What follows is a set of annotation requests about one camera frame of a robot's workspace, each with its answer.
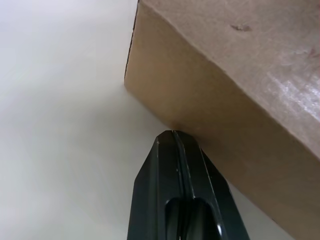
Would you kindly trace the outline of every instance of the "cardboard box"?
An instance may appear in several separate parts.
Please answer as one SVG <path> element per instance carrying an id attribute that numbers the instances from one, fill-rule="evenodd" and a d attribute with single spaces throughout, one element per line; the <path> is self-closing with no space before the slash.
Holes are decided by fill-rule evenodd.
<path id="1" fill-rule="evenodd" d="M 141 0 L 125 86 L 297 240 L 320 236 L 317 0 Z"/>

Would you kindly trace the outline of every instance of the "white wall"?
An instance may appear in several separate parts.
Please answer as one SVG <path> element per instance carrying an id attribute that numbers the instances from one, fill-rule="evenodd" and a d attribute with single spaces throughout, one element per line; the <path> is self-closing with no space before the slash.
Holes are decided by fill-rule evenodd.
<path id="1" fill-rule="evenodd" d="M 123 87 L 137 0 L 0 1 L 0 240 L 125 240 L 166 128 Z M 234 190 L 252 240 L 288 240 Z"/>

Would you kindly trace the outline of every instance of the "brown cardboard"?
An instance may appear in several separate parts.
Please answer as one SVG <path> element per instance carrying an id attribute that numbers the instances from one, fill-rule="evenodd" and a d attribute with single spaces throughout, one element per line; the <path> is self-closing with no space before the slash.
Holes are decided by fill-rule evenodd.
<path id="1" fill-rule="evenodd" d="M 257 0 L 241 11 L 240 1 L 140 1 L 125 75 L 131 93 L 169 127 L 196 136 L 222 174 L 297 240 L 320 236 L 319 24 L 308 7 L 302 15 L 311 20 L 291 23 L 304 37 L 300 27 L 282 27 L 311 2 Z M 226 23 L 226 9 L 260 15 Z M 255 33 L 261 15 L 274 23 L 263 34 Z M 306 45 L 303 55 L 297 46 Z M 295 94 L 288 87 L 299 84 Z"/>

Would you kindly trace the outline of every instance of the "black plastic object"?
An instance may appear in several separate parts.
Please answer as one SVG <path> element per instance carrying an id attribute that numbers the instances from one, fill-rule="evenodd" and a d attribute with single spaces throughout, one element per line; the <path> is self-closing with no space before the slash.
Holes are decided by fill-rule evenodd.
<path id="1" fill-rule="evenodd" d="M 134 182 L 127 240 L 249 240 L 226 180 L 190 135 L 155 139 Z"/>

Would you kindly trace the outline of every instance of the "white background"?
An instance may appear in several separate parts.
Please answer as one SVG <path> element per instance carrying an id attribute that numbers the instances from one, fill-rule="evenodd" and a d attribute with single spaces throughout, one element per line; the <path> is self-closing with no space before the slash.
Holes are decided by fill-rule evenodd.
<path id="1" fill-rule="evenodd" d="M 166 128 L 123 87 L 137 0 L 0 1 L 0 240 L 125 240 Z M 290 240 L 233 189 L 251 240 Z"/>

